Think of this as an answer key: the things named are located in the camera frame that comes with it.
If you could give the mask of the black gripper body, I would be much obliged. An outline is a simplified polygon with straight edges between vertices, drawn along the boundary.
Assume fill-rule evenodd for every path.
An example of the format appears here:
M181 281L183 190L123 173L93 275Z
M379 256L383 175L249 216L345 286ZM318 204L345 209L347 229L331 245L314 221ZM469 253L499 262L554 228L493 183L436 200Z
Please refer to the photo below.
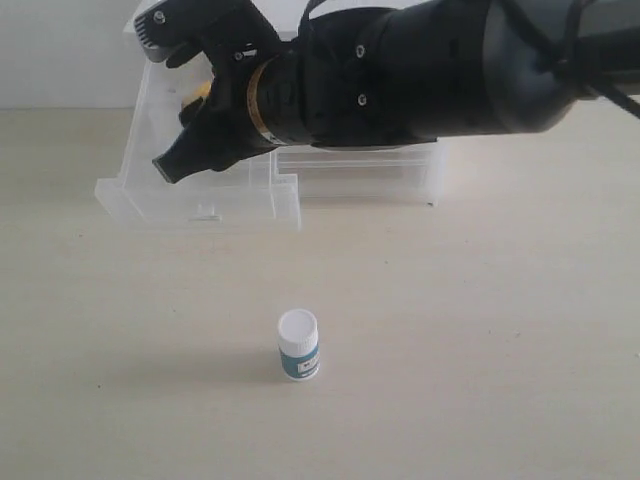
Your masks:
M193 1L188 39L211 64L208 97L179 115L184 127L199 113L217 115L233 132L235 164L274 149L257 132L247 107L251 75L279 52L280 38L251 1Z

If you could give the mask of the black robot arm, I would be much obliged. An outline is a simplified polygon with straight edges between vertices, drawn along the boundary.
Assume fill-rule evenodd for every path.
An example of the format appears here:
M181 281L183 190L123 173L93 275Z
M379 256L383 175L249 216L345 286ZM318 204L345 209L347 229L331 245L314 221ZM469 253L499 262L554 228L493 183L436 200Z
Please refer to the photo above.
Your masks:
M635 1L439 0L318 13L282 39L250 1L163 1L136 17L149 60L212 79L154 160L169 183L284 146L366 150L546 131L582 100L639 112Z

